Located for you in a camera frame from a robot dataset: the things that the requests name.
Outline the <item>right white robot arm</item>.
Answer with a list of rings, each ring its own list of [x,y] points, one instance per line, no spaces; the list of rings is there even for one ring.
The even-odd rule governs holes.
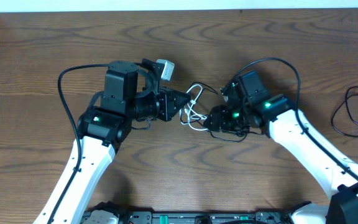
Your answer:
[[[211,133],[246,137],[253,128],[287,149],[315,178],[328,206],[304,203],[288,212],[288,223],[358,223],[358,163],[331,144],[285,95],[272,96],[255,71],[233,79],[221,91],[203,125]]]

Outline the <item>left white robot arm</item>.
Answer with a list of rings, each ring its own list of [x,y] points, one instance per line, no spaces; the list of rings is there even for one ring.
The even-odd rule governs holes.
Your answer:
[[[175,68],[168,60],[118,60],[105,68],[104,89],[94,94],[78,121],[61,99],[75,140],[36,223],[79,223],[102,174],[134,129],[133,121],[171,121],[191,100],[187,93],[160,86],[160,81],[170,81]]]

